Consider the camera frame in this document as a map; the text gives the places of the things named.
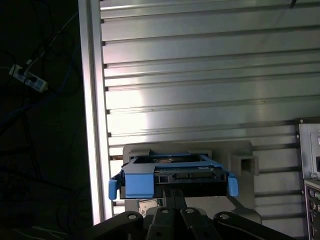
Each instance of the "blue plastic latch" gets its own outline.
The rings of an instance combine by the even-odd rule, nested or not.
[[[228,176],[228,187],[229,187],[229,195],[231,197],[236,197],[239,195],[238,181],[236,179],[236,176],[233,174],[230,174]]]
[[[110,200],[117,199],[117,190],[118,190],[118,181],[115,179],[111,179],[109,181],[109,199]]]
[[[153,173],[126,173],[125,197],[128,199],[152,198],[154,196]]]

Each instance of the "corrugated metal wall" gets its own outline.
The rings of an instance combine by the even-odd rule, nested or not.
[[[320,115],[320,4],[289,5],[102,1],[110,155],[131,143],[250,140],[263,224],[305,236],[292,120]]]

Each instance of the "dark background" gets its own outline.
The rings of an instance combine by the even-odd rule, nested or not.
[[[5,51],[14,56],[18,65],[26,63],[43,42],[40,26],[46,36],[52,33],[49,8],[43,2],[50,6],[55,32],[78,11],[77,0],[0,1],[0,123],[21,107],[22,98],[26,106],[30,101],[36,102],[26,114],[32,144],[26,141],[21,118],[0,136],[0,151],[33,146],[43,179],[72,191],[0,172],[0,239],[27,239],[13,229],[7,229],[18,228],[19,224],[25,224],[18,228],[19,231],[46,240],[58,238],[31,226],[69,233],[92,224],[80,48],[66,84],[60,94],[55,94],[70,67],[73,52],[80,45],[79,16],[47,48],[45,60],[39,60],[30,69],[49,83],[46,93],[24,89],[15,78],[7,84],[9,70],[1,68],[13,65],[12,57]],[[35,176],[28,153],[2,155],[0,167]],[[7,226],[6,218],[19,213],[29,213],[33,217],[20,217],[17,226]]]

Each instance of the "cable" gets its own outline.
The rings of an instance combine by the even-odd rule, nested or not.
[[[47,3],[46,1],[43,1],[43,0],[35,0],[35,1],[46,5],[47,8],[48,8],[49,21],[50,21],[50,24],[51,24],[51,34],[48,37],[48,39],[50,39],[55,34],[55,23],[54,23],[54,19],[52,17],[51,6],[49,5],[49,3]]]
[[[48,44],[48,48],[53,44],[53,42],[57,39],[58,35],[63,31],[63,29],[79,14],[79,12],[76,12],[72,17],[60,28],[60,30],[56,33],[56,35],[52,38],[50,43]],[[28,67],[25,69],[26,72],[29,71],[29,69],[40,59],[44,56],[46,53],[46,50],[44,50],[35,60],[33,60],[30,64],[28,64]]]
[[[19,234],[21,234],[21,235],[23,235],[23,236],[25,236],[25,237],[27,237],[27,238],[30,238],[30,239],[46,240],[44,238],[27,235],[27,234],[25,234],[25,233],[23,233],[23,232],[21,232],[21,231],[19,231],[17,229],[12,229],[12,230],[17,232],[17,233],[19,233]]]
[[[73,199],[70,199],[70,202],[68,204],[68,212],[67,212],[67,226],[70,230],[72,230],[71,224],[73,224],[74,228],[78,231],[83,229],[84,227],[89,227],[92,223],[92,212],[85,210],[79,210],[79,205],[81,203],[88,203],[90,207],[91,201],[89,197],[84,197],[84,191],[89,189],[87,187],[84,187],[80,190],[80,192],[73,197]],[[85,217],[81,215],[81,213],[87,213],[90,214],[90,217]]]
[[[55,234],[68,235],[65,232],[56,231],[56,230],[50,230],[50,229],[47,229],[47,228],[44,228],[44,227],[41,227],[41,226],[33,226],[32,228],[33,229],[42,230],[42,231],[48,231],[48,232],[55,233]]]
[[[76,44],[75,44],[74,38],[73,38],[70,34],[68,34],[68,33],[66,33],[66,32],[63,32],[63,30],[64,30],[64,28],[70,23],[70,21],[71,21],[78,13],[74,14],[74,15],[71,17],[71,19],[69,19],[69,20],[66,22],[66,24],[65,24],[64,26],[62,26],[61,30],[54,36],[55,30],[54,30],[54,21],[53,21],[53,18],[52,18],[51,6],[50,6],[47,2],[45,2],[45,1],[43,1],[43,0],[29,0],[29,1],[31,2],[31,4],[32,4],[32,6],[33,6],[33,10],[34,10],[35,14],[37,15],[37,19],[38,19],[38,23],[39,23],[39,28],[40,28],[40,29],[42,29],[42,24],[40,23],[40,18],[39,18],[39,16],[38,16],[38,12],[37,12],[37,10],[36,10],[33,2],[39,2],[39,3],[43,3],[43,4],[46,4],[46,5],[47,5],[48,11],[49,11],[50,23],[51,23],[51,27],[52,27],[52,33],[53,33],[53,34],[52,34],[50,37],[46,38],[46,39],[44,39],[44,36],[42,36],[42,43],[41,43],[41,44],[36,48],[36,50],[33,52],[33,54],[31,55],[30,60],[25,64],[25,66],[23,67],[23,69],[25,70],[25,69],[27,68],[27,69],[29,70],[30,67],[31,67],[31,66],[29,66],[29,64],[32,64],[32,65],[33,65],[33,64],[35,63],[35,62],[33,63],[33,60],[38,61],[38,59],[41,59],[41,73],[42,73],[41,78],[44,79],[45,81],[49,82],[49,81],[47,80],[47,78],[46,78],[46,70],[45,70],[45,62],[48,61],[48,59],[46,58],[46,56],[48,55],[49,52],[54,52],[57,56],[62,57],[62,59],[63,59],[64,61],[68,61],[68,62],[69,62],[69,59],[66,59],[65,57],[62,56],[65,52],[67,52],[67,50],[68,50],[69,48],[67,48],[66,50],[63,49],[63,50],[61,50],[59,53],[57,53],[57,52],[55,52],[52,48],[50,48],[51,43],[50,43],[50,44],[48,44],[48,43],[50,42],[50,40],[52,40],[52,42],[53,42],[53,41],[57,41],[57,37],[60,36],[60,35],[65,35],[65,36],[67,36],[67,37],[69,37],[69,38],[71,39],[71,41],[72,41],[72,42],[71,42],[71,46],[75,46]],[[39,51],[40,51],[40,49],[41,49],[42,47],[44,48],[44,51],[40,54]],[[76,74],[77,74],[77,76],[78,76],[78,78],[77,78],[77,85],[75,86],[75,88],[72,88],[71,91],[67,91],[67,92],[61,93],[61,94],[64,95],[64,96],[70,96],[70,95],[76,94],[76,93],[79,91],[79,89],[81,88],[81,86],[82,86],[82,79],[83,79],[82,73],[81,73],[81,71],[79,71],[79,69],[77,68],[76,64],[73,64],[73,68],[74,68],[74,70],[75,70],[75,72],[76,72]],[[51,86],[49,87],[49,90],[50,90],[51,92],[53,92],[53,93],[56,93],[56,91],[55,91]]]
[[[75,49],[75,51],[74,51],[74,53],[73,53],[73,55],[72,55],[72,60],[71,60],[71,62],[73,62],[73,60],[74,60],[74,58],[75,58],[75,56],[76,56],[76,53],[77,53],[78,49],[79,49],[79,46]],[[67,73],[66,73],[66,75],[65,75],[65,77],[64,77],[64,80],[63,80],[63,82],[62,82],[62,84],[61,84],[61,87],[60,87],[60,89],[57,91],[57,94],[55,94],[55,95],[53,95],[53,96],[51,96],[51,97],[46,98],[45,100],[41,101],[40,103],[44,103],[44,102],[47,102],[47,101],[51,100],[53,97],[56,97],[59,92],[62,91],[62,89],[64,88],[64,86],[65,86],[65,84],[66,84],[66,82],[67,82],[67,79],[69,78],[69,75],[70,75],[70,73],[71,73],[71,69],[72,69],[72,64],[70,64],[69,69],[68,69],[68,71],[67,71]],[[30,108],[32,108],[32,107],[34,107],[34,106],[36,106],[36,105],[39,105],[40,103],[38,102],[38,103],[36,103],[36,104],[31,104],[31,105],[28,105],[28,106],[23,106],[23,102],[22,102],[21,108],[18,109],[18,110],[16,110],[16,111],[14,111],[14,112],[12,112],[12,113],[10,113],[9,116],[12,115],[12,114],[15,114],[15,113],[17,113],[16,115],[19,115],[19,113],[20,113],[22,110],[30,109]],[[22,112],[22,117],[24,117],[25,115],[26,115],[26,112],[25,112],[25,111]],[[7,122],[4,121],[3,124],[0,124],[0,127],[2,127],[2,126],[3,126],[4,124],[6,124],[6,123],[7,123]],[[26,133],[26,135],[28,136],[28,130],[29,130],[29,128],[28,128],[28,122],[23,121],[23,123],[24,123],[25,130],[26,130],[25,133]],[[33,166],[33,168],[34,168],[34,170],[35,170],[36,175],[38,176],[38,178],[41,179],[41,173],[40,173],[40,170],[39,170],[39,165],[38,165],[37,159],[34,158],[34,157],[32,157],[31,160],[32,160],[32,166]],[[0,168],[0,172],[5,172],[5,173],[14,174],[14,175],[17,175],[17,176],[22,176],[23,178],[29,179],[29,180],[31,180],[31,181],[36,181],[36,182],[39,182],[39,183],[44,183],[44,184],[47,184],[47,185],[49,185],[49,186],[56,187],[56,188],[61,188],[61,189],[64,189],[64,190],[70,190],[69,188],[66,188],[66,187],[63,187],[63,186],[60,186],[60,185],[57,185],[57,184],[54,184],[54,183],[51,183],[51,182],[48,182],[48,181],[40,180],[40,179],[38,179],[38,178],[34,178],[34,177],[32,177],[32,176],[29,176],[29,175],[26,175],[26,174],[23,174],[23,173],[20,173],[20,172],[11,171],[10,169],[6,169],[6,168],[2,168],[2,167],[1,167],[1,168]]]
[[[40,230],[40,231],[44,231],[44,232],[47,232],[48,234],[50,234],[51,236],[54,236],[54,237],[56,237],[57,239],[64,239],[64,238],[62,238],[62,237],[60,237],[60,236],[57,236],[57,235],[54,235],[53,233],[51,233],[50,231],[48,231],[48,230],[45,230],[45,229],[41,229],[41,228],[36,228],[36,227],[32,227],[33,229],[37,229],[37,230]]]
[[[80,114],[80,121],[79,123],[76,125],[75,129],[74,129],[74,132],[72,134],[72,138],[71,138],[71,144],[70,144],[70,147],[69,147],[69,150],[67,152],[67,156],[66,156],[66,167],[65,167],[65,176],[66,176],[66,181],[68,180],[68,177],[69,177],[69,174],[70,174],[70,158],[72,157],[72,152],[73,152],[73,146],[74,146],[74,143],[75,143],[75,140],[77,138],[77,135],[78,135],[78,132],[79,130],[81,129],[81,126],[82,126],[82,123],[85,119],[85,108],[84,106],[82,107],[82,110],[81,110],[81,114]]]
[[[18,164],[15,161],[8,161],[7,179],[4,180],[3,200],[9,204],[18,204],[31,198],[30,188],[24,178],[11,174],[17,170]]]
[[[59,48],[60,51],[53,50],[52,47],[49,50],[52,51],[55,55],[63,58],[64,54],[70,50],[70,46],[76,46],[77,44],[76,44],[75,38],[70,33],[65,32],[64,30],[60,33],[59,37],[61,37],[61,39],[62,39],[62,41],[60,43],[60,48]],[[50,61],[50,59],[47,59],[45,57],[43,57],[42,59],[44,59],[45,61],[48,61],[48,62]]]
[[[56,183],[53,183],[53,182],[50,182],[50,181],[47,181],[47,180],[41,180],[41,179],[38,179],[38,178],[36,178],[34,176],[30,176],[30,175],[28,175],[26,173],[14,171],[14,170],[8,169],[6,167],[0,166],[0,173],[12,174],[12,175],[16,175],[16,176],[22,177],[22,178],[24,178],[26,180],[34,181],[34,182],[37,182],[37,183],[40,183],[40,184],[45,184],[45,185],[48,185],[48,186],[51,186],[51,187],[54,187],[54,188],[57,188],[57,189],[62,189],[62,190],[65,190],[65,191],[72,191],[72,189],[69,188],[69,187],[62,186],[62,185],[59,185],[59,184],[56,184]]]
[[[32,6],[32,9],[33,9],[33,11],[34,11],[34,13],[35,13],[36,20],[37,20],[38,25],[39,25],[40,36],[41,36],[41,38],[42,38],[42,41],[45,42],[45,40],[46,40],[46,38],[45,38],[45,32],[44,32],[44,28],[43,28],[43,25],[42,25],[41,20],[40,20],[40,16],[39,16],[39,14],[38,14],[38,11],[37,11],[37,9],[36,9],[36,6],[35,6],[33,0],[29,0],[29,2],[30,2],[30,4],[31,4],[31,6]]]
[[[56,209],[55,218],[58,227],[66,233],[71,234],[73,232],[73,228],[71,224],[79,230],[78,226],[76,225],[76,217],[75,211],[76,206],[79,203],[79,197],[83,193],[83,191],[88,188],[89,186],[83,186],[78,189],[75,189],[66,199],[64,199]],[[63,215],[63,219],[61,219],[61,211],[62,207],[66,206],[66,215]]]
[[[27,87],[26,86],[26,82],[28,80],[32,81],[32,79],[33,79],[33,77],[27,77],[23,82],[21,108],[24,107],[25,89]],[[33,143],[33,139],[32,139],[32,136],[31,136],[30,125],[29,125],[29,121],[28,121],[28,117],[27,117],[27,113],[26,112],[24,112],[22,114],[22,124],[23,124],[23,132],[24,132],[25,140],[26,140],[27,143],[30,144],[30,158],[31,158],[33,171],[34,171],[35,175],[37,176],[37,178],[42,180],[43,177],[42,177],[42,174],[41,174],[41,171],[40,171],[40,167],[39,167],[39,163],[38,163],[38,159],[37,159],[37,156],[36,156],[36,149],[35,149],[35,145]]]
[[[70,42],[70,46],[76,46],[76,41],[74,40],[74,38],[65,32],[61,32],[61,36],[67,36],[69,37],[69,39],[71,40]],[[42,79],[44,79],[45,81],[49,82],[48,80],[46,80],[46,73],[45,73],[45,64],[46,62],[50,62],[51,60],[46,59],[46,56],[48,55],[49,52],[52,52],[53,54],[55,54],[57,57],[61,58],[64,62],[69,63],[70,62],[70,56],[64,56],[64,54],[67,52],[68,49],[61,49],[60,51],[56,51],[54,50],[52,47],[50,49],[48,49],[48,51],[45,53],[45,55],[43,56],[43,58],[41,58],[41,70],[42,70]],[[77,83],[76,86],[73,87],[71,90],[64,90],[63,92],[60,92],[59,94],[61,96],[71,96],[73,94],[76,94],[79,92],[79,90],[82,88],[83,86],[83,75],[82,75],[82,71],[79,70],[79,68],[77,67],[77,64],[72,61],[72,68],[77,76]],[[49,86],[48,90],[52,93],[57,93],[57,91],[52,87]]]
[[[19,108],[19,109],[16,109],[16,110],[12,111],[11,113],[9,113],[6,118],[8,119],[8,118],[10,118],[11,116],[14,116],[14,115],[16,115],[17,113],[19,113],[19,112],[21,112],[21,111],[27,111],[27,110],[29,110],[30,108],[33,108],[33,107],[35,107],[35,106],[39,106],[39,105],[41,105],[41,104],[44,104],[44,103],[52,100],[54,97],[56,97],[56,96],[62,91],[62,89],[64,88],[64,86],[65,86],[65,84],[66,84],[66,82],[67,82],[67,80],[68,80],[68,78],[69,78],[69,75],[70,75],[71,70],[72,70],[72,62],[74,61],[75,56],[76,56],[76,53],[77,53],[77,51],[78,51],[79,48],[80,48],[80,46],[77,46],[76,49],[74,50],[73,55],[72,55],[72,59],[71,59],[71,63],[70,63],[70,66],[69,66],[69,69],[68,69],[67,73],[65,74],[65,77],[64,77],[64,79],[63,79],[63,82],[62,82],[60,88],[58,89],[58,91],[56,92],[56,94],[51,95],[50,97],[47,97],[47,98],[45,98],[45,99],[43,99],[42,101],[39,101],[39,102],[37,102],[37,103],[30,104],[30,105],[21,107],[21,108]],[[4,119],[4,120],[0,123],[0,127],[7,122],[7,119]]]
[[[3,50],[3,49],[0,49],[0,52],[8,55],[11,59],[12,59],[12,62],[13,62],[13,71],[12,71],[12,74],[9,76],[7,82],[4,84],[4,86],[8,86],[10,84],[10,81],[11,79],[13,78],[13,73],[15,72],[16,70],[16,58],[15,56],[13,56],[10,52],[8,52],[7,50]]]

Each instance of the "control panel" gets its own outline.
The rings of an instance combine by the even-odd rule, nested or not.
[[[320,181],[305,180],[304,189],[309,240],[320,240]]]

